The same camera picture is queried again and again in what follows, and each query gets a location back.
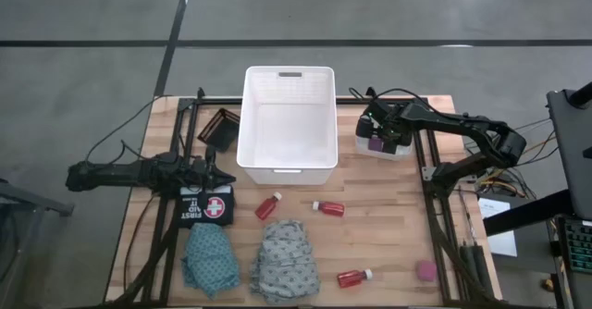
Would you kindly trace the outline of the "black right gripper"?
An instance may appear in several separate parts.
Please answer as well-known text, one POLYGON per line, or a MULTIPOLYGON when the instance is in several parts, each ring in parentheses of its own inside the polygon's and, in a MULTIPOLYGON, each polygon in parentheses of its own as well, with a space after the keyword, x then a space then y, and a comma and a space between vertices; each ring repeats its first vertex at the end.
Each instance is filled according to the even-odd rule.
POLYGON ((377 134, 382 137, 394 137, 400 134, 413 138, 410 132, 402 131, 400 128, 397 113, 402 109, 402 104, 389 105, 379 99, 371 101, 358 118, 355 136, 368 137, 377 134))

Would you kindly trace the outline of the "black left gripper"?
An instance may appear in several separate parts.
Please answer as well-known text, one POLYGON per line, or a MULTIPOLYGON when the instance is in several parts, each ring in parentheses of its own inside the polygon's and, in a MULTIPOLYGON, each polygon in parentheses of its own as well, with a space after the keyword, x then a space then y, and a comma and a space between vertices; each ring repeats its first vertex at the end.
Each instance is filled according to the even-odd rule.
POLYGON ((216 166, 216 150, 207 146, 204 155, 191 155, 191 164, 185 172, 184 187, 191 192, 212 190, 231 186, 236 179, 233 175, 216 166))

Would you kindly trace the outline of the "red medicine bottle white cap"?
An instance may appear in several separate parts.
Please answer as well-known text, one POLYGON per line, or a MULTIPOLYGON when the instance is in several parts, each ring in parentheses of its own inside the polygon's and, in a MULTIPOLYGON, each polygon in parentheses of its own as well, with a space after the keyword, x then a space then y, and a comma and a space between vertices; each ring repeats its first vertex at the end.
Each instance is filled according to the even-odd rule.
POLYGON ((345 214, 345 206, 343 204, 332 202, 314 201, 313 209, 330 216, 343 217, 345 214))
POLYGON ((264 200, 255 210, 255 215, 260 220, 265 220, 274 211, 278 202, 282 199, 282 195, 279 192, 274 192, 273 195, 264 200))
POLYGON ((352 270, 337 275, 337 282, 342 289, 360 285, 365 280, 373 278, 371 269, 352 270))

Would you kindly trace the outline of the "grey patterned cloth bundle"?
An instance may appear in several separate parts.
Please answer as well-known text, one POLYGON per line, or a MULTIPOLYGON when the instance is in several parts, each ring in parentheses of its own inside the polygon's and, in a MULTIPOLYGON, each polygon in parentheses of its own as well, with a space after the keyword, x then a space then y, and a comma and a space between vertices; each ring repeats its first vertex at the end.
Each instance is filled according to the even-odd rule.
POLYGON ((314 296, 320 285, 304 224, 291 219, 268 224, 250 267, 250 292, 279 305, 314 296))

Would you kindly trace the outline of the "pink bandage roll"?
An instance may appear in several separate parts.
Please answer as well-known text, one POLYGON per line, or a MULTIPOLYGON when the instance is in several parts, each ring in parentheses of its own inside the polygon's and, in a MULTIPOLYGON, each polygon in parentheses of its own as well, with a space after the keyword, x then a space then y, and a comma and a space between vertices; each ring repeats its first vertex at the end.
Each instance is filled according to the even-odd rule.
POLYGON ((438 276, 438 267, 432 261, 420 260, 415 265, 415 274, 420 281, 433 282, 438 276))

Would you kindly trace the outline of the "black first aid kit pouch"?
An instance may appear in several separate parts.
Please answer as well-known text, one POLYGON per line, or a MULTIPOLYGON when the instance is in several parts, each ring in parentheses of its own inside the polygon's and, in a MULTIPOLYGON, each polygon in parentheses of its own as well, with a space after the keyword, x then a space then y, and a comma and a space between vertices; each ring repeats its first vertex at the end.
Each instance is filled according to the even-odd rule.
POLYGON ((234 190, 230 185, 203 191, 199 187, 180 189, 179 225, 190 229, 196 223, 211 223, 220 227, 234 221, 234 190))

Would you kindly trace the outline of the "small dark mesh tray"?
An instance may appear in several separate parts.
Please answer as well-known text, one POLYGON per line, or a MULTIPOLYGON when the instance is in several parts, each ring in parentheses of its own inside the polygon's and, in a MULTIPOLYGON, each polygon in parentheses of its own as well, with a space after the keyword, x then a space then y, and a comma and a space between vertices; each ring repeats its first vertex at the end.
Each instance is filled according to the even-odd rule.
POLYGON ((198 140, 225 153, 239 135, 240 117, 220 108, 198 135, 198 140))

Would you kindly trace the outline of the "white perforated plastic basket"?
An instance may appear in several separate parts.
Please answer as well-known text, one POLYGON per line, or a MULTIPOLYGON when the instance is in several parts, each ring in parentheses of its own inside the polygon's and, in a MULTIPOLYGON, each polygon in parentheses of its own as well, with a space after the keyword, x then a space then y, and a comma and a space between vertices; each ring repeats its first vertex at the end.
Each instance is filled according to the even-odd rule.
POLYGON ((247 175, 257 184, 323 185, 338 161, 334 70, 248 68, 237 146, 247 175))

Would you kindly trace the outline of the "teal patterned cloth bundle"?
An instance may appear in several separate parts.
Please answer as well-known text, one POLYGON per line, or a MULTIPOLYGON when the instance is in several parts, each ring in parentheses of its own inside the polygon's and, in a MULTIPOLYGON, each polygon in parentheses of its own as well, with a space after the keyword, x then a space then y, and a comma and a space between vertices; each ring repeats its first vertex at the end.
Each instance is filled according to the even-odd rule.
POLYGON ((216 224, 196 223, 191 227, 180 262, 184 285, 202 290, 209 300, 241 284, 230 240, 216 224))

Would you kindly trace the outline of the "white paper sheet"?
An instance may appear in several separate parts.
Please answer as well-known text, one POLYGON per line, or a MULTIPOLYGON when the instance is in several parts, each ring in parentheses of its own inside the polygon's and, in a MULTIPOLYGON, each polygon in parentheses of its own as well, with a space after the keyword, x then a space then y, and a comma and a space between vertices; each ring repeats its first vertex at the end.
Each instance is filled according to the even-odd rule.
MULTIPOLYGON (((487 198, 478 200, 479 209, 483 219, 505 212, 511 208, 509 203, 487 198)), ((489 248, 493 254, 505 255, 510 257, 517 256, 517 247, 514 231, 506 231, 497 235, 487 237, 489 248)))

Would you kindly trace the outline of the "black stand leg bar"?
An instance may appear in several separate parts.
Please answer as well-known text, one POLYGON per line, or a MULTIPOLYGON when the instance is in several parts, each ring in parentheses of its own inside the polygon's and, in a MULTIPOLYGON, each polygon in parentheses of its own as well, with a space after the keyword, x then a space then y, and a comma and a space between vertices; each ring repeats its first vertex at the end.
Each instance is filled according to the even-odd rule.
POLYGON ((570 191, 563 190, 494 216, 486 217, 483 223, 486 234, 494 236, 547 221, 555 216, 570 215, 573 212, 570 191))

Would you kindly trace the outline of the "grey metal cart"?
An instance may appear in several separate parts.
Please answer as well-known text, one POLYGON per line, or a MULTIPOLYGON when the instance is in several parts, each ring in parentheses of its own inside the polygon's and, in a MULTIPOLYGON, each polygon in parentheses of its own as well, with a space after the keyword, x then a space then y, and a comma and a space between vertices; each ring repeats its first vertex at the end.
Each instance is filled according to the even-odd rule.
POLYGON ((0 179, 0 309, 9 309, 15 303, 44 213, 71 216, 73 210, 74 204, 43 197, 0 179))

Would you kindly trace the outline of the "backlit keyboard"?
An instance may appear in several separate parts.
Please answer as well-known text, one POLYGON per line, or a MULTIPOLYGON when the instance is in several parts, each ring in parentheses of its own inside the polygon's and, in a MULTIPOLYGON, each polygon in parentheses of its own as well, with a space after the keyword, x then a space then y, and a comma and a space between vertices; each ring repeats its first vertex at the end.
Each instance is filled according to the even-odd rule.
POLYGON ((592 221, 560 218, 558 232, 568 269, 592 275, 592 221))

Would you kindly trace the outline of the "black aluminium table frame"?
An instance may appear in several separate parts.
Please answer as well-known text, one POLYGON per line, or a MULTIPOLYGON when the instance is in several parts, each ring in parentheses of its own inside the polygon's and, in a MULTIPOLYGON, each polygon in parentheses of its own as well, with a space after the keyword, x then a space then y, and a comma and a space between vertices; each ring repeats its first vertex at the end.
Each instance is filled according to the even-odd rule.
MULTIPOLYGON (((201 130, 220 107, 237 114, 241 110, 241 97, 164 97, 157 100, 151 110, 142 152, 148 155, 163 150, 161 139, 171 133, 175 140, 177 129, 184 137, 185 147, 193 148, 195 138, 186 139, 186 132, 201 130)), ((150 254, 157 253, 156 265, 144 281, 141 295, 133 297, 138 307, 198 307, 219 309, 230 307, 263 307, 262 299, 253 297, 247 289, 247 270, 255 255, 255 240, 260 237, 264 221, 259 220, 252 211, 255 198, 261 194, 266 197, 272 189, 285 193, 284 197, 294 198, 288 202, 291 209, 279 207, 276 213, 265 222, 282 218, 295 218, 306 221, 314 254, 323 280, 321 292, 310 298, 301 299, 297 304, 287 307, 307 308, 353 308, 353 307, 443 307, 443 308, 496 308, 506 304, 501 301, 500 285, 492 257, 487 247, 487 237, 481 215, 473 192, 469 198, 469 212, 476 215, 477 243, 485 245, 482 256, 486 262, 487 277, 493 291, 489 295, 470 276, 458 254, 457 236, 464 235, 468 226, 463 221, 462 199, 456 191, 451 198, 436 198, 428 192, 428 183, 422 175, 422 167, 429 163, 440 164, 437 142, 461 148, 460 138, 452 139, 431 130, 415 133, 411 156, 403 159, 400 168, 389 168, 387 161, 372 161, 371 158, 354 158, 353 138, 341 135, 340 156, 345 166, 338 168, 323 186, 257 186, 241 170, 234 160, 235 153, 229 151, 217 157, 216 164, 237 178, 233 184, 238 200, 235 221, 228 228, 235 252, 242 266, 242 280, 245 284, 235 290, 220 293, 215 301, 209 301, 202 291, 184 288, 180 270, 181 249, 188 236, 186 230, 173 225, 173 216, 180 210, 179 190, 168 190, 163 198, 158 197, 156 212, 146 214, 144 221, 154 224, 150 254), (304 203, 311 203, 306 197, 325 198, 329 201, 342 200, 346 204, 346 216, 337 218, 308 213, 304 203), (419 281, 413 276, 416 261, 431 258, 437 264, 436 286, 419 281), (336 275, 344 267, 370 267, 376 269, 370 286, 357 291, 355 288, 340 289, 336 275)), ((202 142, 196 142, 193 151, 203 154, 202 142)))

